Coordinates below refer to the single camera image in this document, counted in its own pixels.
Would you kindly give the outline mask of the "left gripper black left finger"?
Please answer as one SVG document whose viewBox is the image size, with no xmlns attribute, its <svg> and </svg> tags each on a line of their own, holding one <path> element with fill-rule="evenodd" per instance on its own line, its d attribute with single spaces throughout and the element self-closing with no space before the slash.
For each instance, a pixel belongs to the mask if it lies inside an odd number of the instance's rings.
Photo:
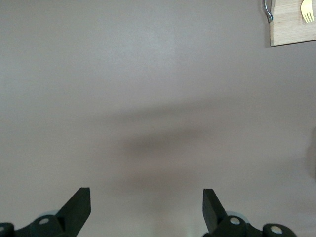
<svg viewBox="0 0 316 237">
<path fill-rule="evenodd" d="M 9 222 L 0 224 L 2 237 L 76 237 L 91 213 L 90 188 L 79 188 L 54 215 L 44 215 L 16 230 Z"/>
</svg>

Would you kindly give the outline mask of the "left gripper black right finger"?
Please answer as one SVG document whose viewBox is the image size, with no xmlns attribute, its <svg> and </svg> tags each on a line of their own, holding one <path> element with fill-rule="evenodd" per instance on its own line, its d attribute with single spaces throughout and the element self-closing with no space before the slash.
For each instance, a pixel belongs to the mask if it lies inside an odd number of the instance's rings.
<svg viewBox="0 0 316 237">
<path fill-rule="evenodd" d="M 268 223 L 262 230 L 236 215 L 229 215 L 213 189 L 203 190 L 202 212 L 208 232 L 205 237 L 295 237 L 296 234 L 281 224 Z"/>
</svg>

